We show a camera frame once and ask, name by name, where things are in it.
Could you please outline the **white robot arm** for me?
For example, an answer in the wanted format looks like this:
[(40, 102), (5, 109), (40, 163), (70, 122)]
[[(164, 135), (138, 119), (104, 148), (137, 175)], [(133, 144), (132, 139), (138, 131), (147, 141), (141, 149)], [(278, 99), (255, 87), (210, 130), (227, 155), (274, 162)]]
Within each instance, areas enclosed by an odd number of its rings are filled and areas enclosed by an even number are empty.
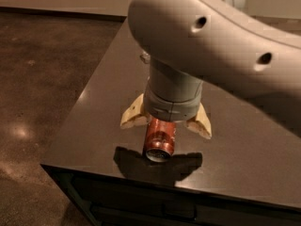
[(244, 0), (132, 0), (128, 25), (150, 55), (143, 104), (162, 121), (198, 113), (208, 82), (299, 134), (299, 37), (241, 11)]

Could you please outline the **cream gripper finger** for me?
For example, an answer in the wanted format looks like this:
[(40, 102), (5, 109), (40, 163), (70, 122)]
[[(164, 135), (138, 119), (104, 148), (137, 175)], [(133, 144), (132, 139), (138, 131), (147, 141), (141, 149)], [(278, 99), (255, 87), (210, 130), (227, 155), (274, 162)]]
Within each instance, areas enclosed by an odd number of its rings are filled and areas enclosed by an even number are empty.
[(120, 121), (121, 129), (129, 129), (148, 124), (151, 116), (144, 108), (143, 99), (144, 94), (141, 93), (123, 112)]
[(189, 119), (184, 123), (185, 127), (203, 138), (212, 138), (212, 126), (209, 118), (207, 117), (203, 104), (199, 105), (198, 113), (195, 117)]

